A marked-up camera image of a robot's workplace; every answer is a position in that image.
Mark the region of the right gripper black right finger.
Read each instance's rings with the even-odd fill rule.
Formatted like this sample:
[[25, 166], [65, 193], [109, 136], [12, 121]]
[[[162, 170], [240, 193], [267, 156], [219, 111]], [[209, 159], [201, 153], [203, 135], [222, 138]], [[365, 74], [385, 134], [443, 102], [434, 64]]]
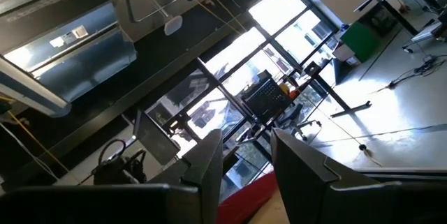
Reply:
[[447, 224], [447, 184], [380, 182], [279, 128], [271, 145], [291, 224]]

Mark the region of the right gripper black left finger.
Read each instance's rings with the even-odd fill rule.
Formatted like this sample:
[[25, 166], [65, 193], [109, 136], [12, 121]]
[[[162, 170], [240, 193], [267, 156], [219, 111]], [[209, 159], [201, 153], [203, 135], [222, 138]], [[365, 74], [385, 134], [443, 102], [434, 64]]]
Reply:
[[144, 184], [38, 186], [0, 197], [0, 224], [216, 224], [223, 176], [214, 129]]

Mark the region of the pink round plate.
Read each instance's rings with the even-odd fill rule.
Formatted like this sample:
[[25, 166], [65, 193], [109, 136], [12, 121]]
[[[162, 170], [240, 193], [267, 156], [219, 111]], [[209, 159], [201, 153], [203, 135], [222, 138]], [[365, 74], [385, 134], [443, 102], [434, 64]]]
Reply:
[[269, 172], [219, 204], [216, 224], [245, 224], [277, 190], [274, 172]]

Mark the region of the black computer monitor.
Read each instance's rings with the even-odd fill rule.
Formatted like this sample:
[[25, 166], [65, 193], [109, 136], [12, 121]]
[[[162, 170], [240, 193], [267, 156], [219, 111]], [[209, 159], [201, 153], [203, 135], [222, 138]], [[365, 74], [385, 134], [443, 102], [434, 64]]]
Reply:
[[133, 135], [161, 165], [167, 165], [181, 150], [180, 145], [141, 110], [137, 112]]

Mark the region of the black office chair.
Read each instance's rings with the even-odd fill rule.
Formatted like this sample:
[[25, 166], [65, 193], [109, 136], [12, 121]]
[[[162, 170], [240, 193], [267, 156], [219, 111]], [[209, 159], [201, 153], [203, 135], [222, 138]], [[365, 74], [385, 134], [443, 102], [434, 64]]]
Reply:
[[303, 104], [298, 103], [294, 106], [294, 108], [288, 112], [285, 112], [281, 115], [281, 118], [277, 120], [276, 127], [281, 128], [283, 130], [289, 129], [291, 131], [291, 135], [298, 134], [304, 142], [308, 141], [307, 136], [302, 132], [302, 128], [305, 126], [311, 126], [312, 124], [317, 124], [318, 126], [322, 126], [320, 121], [310, 120], [310, 121], [299, 121], [300, 113], [303, 109]]

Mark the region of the black standing desk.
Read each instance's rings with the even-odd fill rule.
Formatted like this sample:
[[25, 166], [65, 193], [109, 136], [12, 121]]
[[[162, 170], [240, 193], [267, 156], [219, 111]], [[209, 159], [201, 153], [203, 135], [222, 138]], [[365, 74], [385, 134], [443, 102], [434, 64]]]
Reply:
[[357, 107], [350, 107], [345, 103], [345, 101], [334, 91], [334, 89], [320, 76], [320, 72], [322, 71], [322, 68], [316, 64], [315, 62], [311, 61], [304, 69], [304, 72], [310, 76], [310, 82], [316, 82], [318, 83], [322, 89], [329, 95], [332, 96], [335, 101], [342, 107], [341, 112], [337, 112], [331, 115], [332, 118], [340, 117], [345, 114], [353, 114], [357, 111], [368, 109], [372, 106], [370, 101], [367, 101], [366, 103], [359, 105]]

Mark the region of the white cardboard box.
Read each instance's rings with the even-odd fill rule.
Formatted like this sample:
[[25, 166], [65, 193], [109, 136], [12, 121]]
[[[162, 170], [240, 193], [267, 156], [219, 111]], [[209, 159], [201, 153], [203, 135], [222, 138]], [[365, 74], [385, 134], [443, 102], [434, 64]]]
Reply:
[[341, 62], [345, 62], [350, 66], [360, 65], [359, 59], [356, 57], [355, 52], [346, 44], [338, 42], [336, 48], [332, 54]]

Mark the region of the green box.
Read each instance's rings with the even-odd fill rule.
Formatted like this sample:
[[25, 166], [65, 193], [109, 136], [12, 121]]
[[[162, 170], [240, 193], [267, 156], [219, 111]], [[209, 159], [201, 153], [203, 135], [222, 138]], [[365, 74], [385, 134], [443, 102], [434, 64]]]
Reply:
[[366, 25], [354, 22], [342, 32], [341, 41], [347, 45], [361, 62], [366, 62], [380, 45], [378, 36]]

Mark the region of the white pendant lamp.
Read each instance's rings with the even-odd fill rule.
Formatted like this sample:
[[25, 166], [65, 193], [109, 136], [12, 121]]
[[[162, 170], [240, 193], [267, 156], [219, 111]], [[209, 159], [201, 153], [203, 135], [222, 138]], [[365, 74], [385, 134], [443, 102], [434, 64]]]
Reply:
[[178, 15], [178, 16], [174, 16], [174, 17], [169, 17], [166, 20], [166, 23], [164, 24], [164, 33], [167, 36], [172, 35], [173, 33], [175, 33], [177, 30], [179, 30], [182, 26], [183, 23], [183, 18], [182, 16]]

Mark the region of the large black-framed window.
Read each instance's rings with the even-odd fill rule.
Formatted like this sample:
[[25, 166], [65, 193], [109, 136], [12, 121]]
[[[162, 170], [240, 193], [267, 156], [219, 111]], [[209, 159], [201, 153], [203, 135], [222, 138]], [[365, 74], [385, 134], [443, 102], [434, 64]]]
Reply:
[[[304, 69], [315, 62], [320, 76], [333, 84], [335, 28], [307, 0], [260, 0], [246, 8], [233, 0], [207, 0], [198, 9], [230, 34], [174, 76], [147, 113], [180, 145], [181, 154], [211, 130], [221, 130], [220, 197], [226, 199], [271, 170], [270, 130], [281, 115], [301, 103], [299, 121], [310, 121], [326, 97]], [[264, 70], [293, 101], [267, 124], [240, 98]]]

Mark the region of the silver ventilation duct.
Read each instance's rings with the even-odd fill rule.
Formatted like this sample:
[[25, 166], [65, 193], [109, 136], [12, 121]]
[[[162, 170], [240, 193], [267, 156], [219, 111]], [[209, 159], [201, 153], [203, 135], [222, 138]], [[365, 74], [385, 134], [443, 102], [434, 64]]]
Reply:
[[137, 58], [111, 3], [0, 56], [0, 94], [62, 117]]

